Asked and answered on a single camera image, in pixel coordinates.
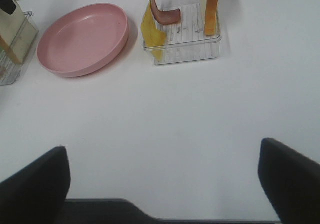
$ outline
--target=dish rack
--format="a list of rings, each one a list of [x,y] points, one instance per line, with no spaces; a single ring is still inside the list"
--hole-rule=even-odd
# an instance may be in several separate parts
[[[207,60],[219,56],[222,36],[218,12],[215,35],[205,36],[200,0],[156,0],[156,3],[162,11],[180,9],[181,22],[161,25],[155,20],[157,29],[166,33],[164,45],[146,46],[143,42],[144,51],[155,65]],[[162,59],[154,58],[152,51],[162,51]]]
[[[33,12],[32,11],[24,12],[24,15],[25,15],[25,19],[10,45],[11,49],[15,46],[17,40],[21,38],[21,34],[23,33],[23,30],[26,27],[26,24],[28,22],[30,22],[34,26],[34,28],[38,30],[32,20],[32,16],[34,15]],[[24,62],[22,64],[13,63],[11,59],[7,56],[6,52],[3,49],[0,49],[0,86],[11,85],[19,79],[23,66],[30,61],[29,56],[31,56],[30,50],[32,49],[33,48],[31,44],[29,48],[29,52],[27,53],[24,59]]]

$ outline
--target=white tabletop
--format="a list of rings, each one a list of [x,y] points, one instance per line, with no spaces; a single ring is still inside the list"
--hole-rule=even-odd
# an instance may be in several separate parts
[[[220,0],[221,55],[154,66],[148,0],[23,0],[41,36],[82,6],[122,7],[131,33],[107,67],[61,78],[34,56],[0,87],[0,181],[66,146],[68,198],[123,198],[166,219],[278,220],[258,178],[261,140],[320,162],[319,0]]]

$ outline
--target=pink bowl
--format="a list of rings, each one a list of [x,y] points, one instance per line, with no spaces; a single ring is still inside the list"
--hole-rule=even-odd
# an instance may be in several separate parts
[[[43,34],[38,60],[61,77],[93,73],[111,62],[129,38],[126,13],[108,3],[82,7],[58,19]]]

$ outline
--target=ham slice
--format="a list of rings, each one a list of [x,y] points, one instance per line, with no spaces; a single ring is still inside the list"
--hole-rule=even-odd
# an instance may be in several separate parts
[[[180,10],[161,11],[158,9],[156,0],[149,0],[151,11],[158,23],[161,25],[171,25],[180,22],[181,14]]]

